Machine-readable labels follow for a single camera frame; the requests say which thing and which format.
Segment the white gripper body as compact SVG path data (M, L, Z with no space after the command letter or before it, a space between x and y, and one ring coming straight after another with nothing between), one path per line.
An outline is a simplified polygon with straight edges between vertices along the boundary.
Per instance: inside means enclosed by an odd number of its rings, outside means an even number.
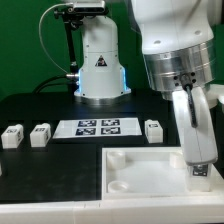
M214 163L218 159L218 152L207 99L201 87L193 88L191 93L195 106L196 127L191 124L187 92L181 90L172 93L184 160L189 166Z

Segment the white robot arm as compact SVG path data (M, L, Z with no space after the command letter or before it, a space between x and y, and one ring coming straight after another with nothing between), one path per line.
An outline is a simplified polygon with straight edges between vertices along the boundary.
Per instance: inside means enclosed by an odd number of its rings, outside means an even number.
M173 102L186 163L214 163L218 153L204 93L215 63L208 0L130 0L130 6L150 86ZM84 16L84 64L75 96L91 103L116 99L126 86L118 71L116 26L102 15L105 2L77 0L74 10Z

